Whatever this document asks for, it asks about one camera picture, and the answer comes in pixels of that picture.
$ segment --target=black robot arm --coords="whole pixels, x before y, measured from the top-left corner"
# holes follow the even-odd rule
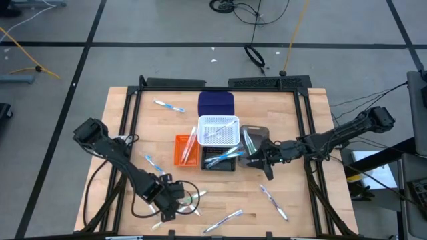
[[[138,169],[130,162],[130,148],[125,140],[108,137],[108,128],[98,119],[88,119],[74,131],[73,139],[90,154],[108,160],[129,178],[135,194],[147,204],[154,203],[161,211],[161,220],[175,219],[180,207],[178,199],[184,197],[182,182],[174,183],[170,174],[160,177]]]
[[[383,133],[391,130],[394,119],[385,107],[373,107],[361,113],[352,121],[325,133],[314,133],[298,137],[296,141],[276,141],[264,139],[258,150],[250,155],[249,167],[264,170],[269,180],[273,179],[271,165],[289,163],[306,156],[309,159],[325,159],[337,145],[347,145],[348,141],[365,132]]]

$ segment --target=gray floor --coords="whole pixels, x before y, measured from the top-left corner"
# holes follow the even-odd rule
[[[256,0],[242,1],[256,7]],[[19,41],[84,42],[100,0],[69,0],[68,6],[42,13],[14,29]],[[95,42],[248,42],[252,26],[232,14],[221,15],[208,7],[209,0],[108,0]],[[260,13],[266,21],[276,18],[285,1],[263,1]],[[291,0],[277,23],[257,28],[254,42],[288,43],[303,0]],[[413,43],[427,44],[423,0],[394,1]],[[19,19],[0,20],[10,26],[41,10],[24,10]],[[248,21],[253,17],[238,14]],[[311,1],[300,27],[298,43],[404,44],[385,0]],[[14,117],[0,138],[0,239],[12,238],[46,154],[70,82],[80,59],[81,47],[26,47],[26,50],[61,79],[37,74],[32,85],[0,85],[0,102],[12,104]],[[259,48],[270,70],[277,75],[287,49]],[[427,50],[417,50],[427,63]],[[0,73],[33,64],[16,47],[0,47]],[[415,70],[407,49],[298,49],[292,50],[289,75],[310,75],[314,87],[324,87],[331,104],[391,88]],[[79,209],[90,157],[72,141],[72,131],[88,117],[101,117],[111,86],[135,85],[146,77],[205,79],[209,86],[226,86],[232,77],[260,76],[242,48],[92,47],[57,144],[45,184],[26,236],[71,233]],[[378,104],[396,118],[392,131],[366,134],[385,145],[412,136],[408,96],[402,87]],[[357,106],[333,108],[338,116]],[[344,115],[340,122],[356,116]],[[374,149],[362,143],[353,149]],[[354,203],[359,230],[369,237],[397,233],[393,212],[367,203]]]

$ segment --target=wooden table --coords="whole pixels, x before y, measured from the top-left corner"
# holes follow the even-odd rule
[[[126,91],[126,87],[112,87],[109,90],[102,121],[109,127],[110,136],[117,135],[119,131]],[[309,89],[309,93],[316,131],[321,133],[331,129],[333,123],[325,89]],[[299,136],[294,98],[291,93],[233,92],[233,94],[235,114],[239,117],[241,125],[267,127],[270,130],[272,141],[285,141]],[[189,134],[191,128],[197,125],[198,96],[199,92],[195,91],[144,91],[136,128],[136,133],[141,139],[133,146],[131,161],[137,167],[157,174],[156,170],[144,159],[144,155],[150,154],[163,170],[173,175],[174,180],[192,181],[200,191],[207,190],[207,194],[201,198],[199,206],[202,216],[177,215],[175,221],[164,223],[159,229],[152,231],[151,227],[159,222],[159,217],[138,219],[131,214],[133,191],[128,181],[119,234],[167,235],[170,229],[175,229],[176,235],[201,235],[202,231],[211,224],[242,209],[244,212],[242,216],[232,219],[212,231],[211,234],[263,237],[266,231],[271,231],[275,237],[315,237],[312,208],[302,159],[296,159],[286,164],[276,164],[273,167],[274,179],[272,181],[266,179],[263,171],[239,166],[237,166],[236,172],[230,173],[202,171],[200,167],[175,167],[173,165],[175,136]],[[153,104],[154,97],[183,107],[186,112],[178,113]],[[305,129],[308,132],[302,98],[300,102],[305,119]],[[337,152],[333,152],[332,155],[339,157]],[[102,162],[103,160],[96,157],[92,159],[87,179]],[[342,165],[331,160],[324,161],[323,166],[331,205],[348,227],[358,232]],[[97,174],[91,185],[87,214],[89,219],[95,215],[104,202],[110,171],[111,165],[107,164]],[[260,183],[281,205],[289,222],[285,222],[280,217],[267,197],[260,191]],[[107,229],[111,229],[115,206],[116,204],[113,204],[110,209],[109,228]],[[75,224],[76,230],[83,228],[82,209],[83,199]],[[141,199],[137,199],[135,211],[140,215],[151,213],[148,205]],[[322,207],[319,208],[319,212],[322,231],[326,233],[326,221]]]

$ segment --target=orange container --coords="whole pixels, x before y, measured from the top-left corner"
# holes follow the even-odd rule
[[[175,138],[175,166],[180,167],[197,167],[199,165],[199,148],[200,145],[197,142],[197,139],[194,142],[191,151],[189,152],[188,160],[186,164],[181,163],[182,154],[184,152],[185,146],[187,145],[189,135],[176,135]]]

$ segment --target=white plastic basket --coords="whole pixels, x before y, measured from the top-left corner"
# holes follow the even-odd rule
[[[224,127],[228,123],[235,121],[231,126]],[[236,116],[205,115],[199,117],[199,128],[197,130],[197,141],[202,146],[209,147],[232,147],[240,142],[239,118]],[[205,137],[207,134],[218,134]]]

